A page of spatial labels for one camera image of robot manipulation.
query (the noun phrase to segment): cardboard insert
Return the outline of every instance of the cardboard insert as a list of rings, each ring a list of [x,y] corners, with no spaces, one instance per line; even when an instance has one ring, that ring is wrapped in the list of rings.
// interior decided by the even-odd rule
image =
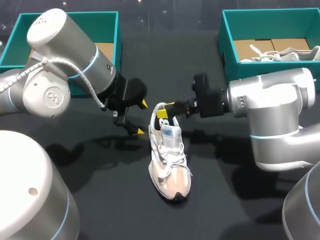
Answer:
[[[265,40],[234,40],[234,46],[239,61],[249,58],[257,58],[259,55],[250,47],[252,44],[260,52],[277,51],[281,52],[287,48],[296,50],[310,50],[309,45],[304,38],[282,38],[282,39],[265,39]]]
[[[99,50],[112,62],[114,59],[114,44],[106,43],[106,42],[96,42],[95,45],[99,48]],[[33,53],[34,49],[31,49],[29,57]]]

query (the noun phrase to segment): cable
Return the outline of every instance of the cable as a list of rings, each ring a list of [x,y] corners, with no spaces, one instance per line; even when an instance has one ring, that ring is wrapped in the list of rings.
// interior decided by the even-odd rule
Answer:
[[[25,71],[23,71],[20,74],[16,75],[15,79],[13,81],[11,81],[11,82],[7,83],[6,85],[2,86],[2,88],[0,88],[0,94],[2,94],[4,91],[6,91],[10,87],[12,87],[15,83],[17,83],[18,81],[20,81],[22,78],[26,77],[27,75],[29,75],[33,71],[35,71],[35,70],[43,67],[44,65],[46,65],[47,62],[52,63],[52,64],[64,64],[64,65],[67,65],[70,68],[72,68],[77,74],[79,74],[80,78],[84,81],[85,85],[87,86],[87,88],[88,88],[91,96],[93,97],[94,101],[96,102],[96,104],[100,108],[104,108],[105,107],[105,105],[99,100],[94,88],[92,87],[91,83],[89,82],[87,77],[84,75],[84,73],[76,65],[74,65],[72,62],[70,62],[68,60],[65,60],[65,59],[62,59],[62,58],[53,58],[53,59],[44,58],[42,62],[39,62],[39,63],[29,67]]]

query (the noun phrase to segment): shoe box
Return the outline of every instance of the shoe box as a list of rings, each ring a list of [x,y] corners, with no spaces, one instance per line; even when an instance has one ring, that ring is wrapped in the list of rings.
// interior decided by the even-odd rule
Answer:
[[[232,80],[295,68],[308,68],[320,92],[320,61],[241,62],[262,53],[320,46],[318,8],[223,10],[218,47],[225,77]]]
[[[0,56],[0,73],[22,69],[33,50],[27,43],[27,33],[32,23],[42,13],[21,13],[10,38]],[[122,35],[117,11],[67,12],[74,22],[89,36],[104,55],[121,72]],[[85,95],[72,81],[68,81],[72,96]]]

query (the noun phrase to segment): sneaker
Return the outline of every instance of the sneaker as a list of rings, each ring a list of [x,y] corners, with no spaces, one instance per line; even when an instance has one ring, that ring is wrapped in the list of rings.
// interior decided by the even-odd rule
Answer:
[[[165,103],[161,102],[154,108],[149,125],[149,174],[155,188],[163,197],[181,202],[190,191],[192,174],[187,167],[181,128],[176,117],[157,117],[157,111],[164,109],[164,105]]]
[[[266,51],[265,53],[262,53],[259,49],[257,49],[252,44],[250,45],[253,51],[255,51],[259,57],[252,57],[242,60],[243,63],[248,62],[274,62],[274,61],[298,61],[299,55],[294,51],[287,51],[286,50],[282,52],[278,51]]]
[[[279,52],[281,58],[290,54],[297,55],[297,60],[315,61],[320,60],[320,46],[315,46],[312,50],[296,50],[291,47]]]

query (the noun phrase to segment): shoelace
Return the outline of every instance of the shoelace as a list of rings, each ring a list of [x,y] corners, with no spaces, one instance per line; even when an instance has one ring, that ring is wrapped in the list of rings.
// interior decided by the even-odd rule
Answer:
[[[183,167],[187,169],[188,173],[192,176],[192,173],[190,169],[184,165],[184,159],[185,159],[185,154],[184,154],[184,149],[185,146],[183,143],[180,144],[179,150],[176,152],[177,156],[174,159],[168,159],[168,150],[165,147],[160,147],[159,146],[159,154],[163,158],[163,163],[164,163],[164,169],[161,174],[158,175],[159,182],[163,182],[167,177],[170,176],[172,172],[172,168],[178,168],[178,167]]]
[[[256,48],[252,44],[250,45],[250,48],[252,48],[252,50],[259,55],[261,62],[281,61],[280,54],[278,51],[266,51],[265,53],[262,53],[258,48]]]

